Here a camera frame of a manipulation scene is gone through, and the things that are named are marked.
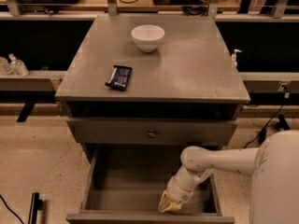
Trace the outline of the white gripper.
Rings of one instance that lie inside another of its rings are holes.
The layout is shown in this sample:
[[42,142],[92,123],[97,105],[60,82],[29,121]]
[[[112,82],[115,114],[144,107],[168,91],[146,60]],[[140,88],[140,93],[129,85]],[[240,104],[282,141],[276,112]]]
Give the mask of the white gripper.
[[163,192],[161,200],[158,204],[159,212],[177,212],[184,203],[187,203],[193,196],[192,191],[182,189],[172,177],[166,190]]

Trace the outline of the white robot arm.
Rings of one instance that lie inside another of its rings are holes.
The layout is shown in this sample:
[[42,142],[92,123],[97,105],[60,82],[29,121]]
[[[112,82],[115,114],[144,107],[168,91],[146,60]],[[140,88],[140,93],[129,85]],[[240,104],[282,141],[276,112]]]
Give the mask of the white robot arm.
[[190,146],[167,183],[158,210],[176,212],[213,171],[251,178],[250,224],[299,224],[299,132],[287,130],[266,138],[259,147],[208,150]]

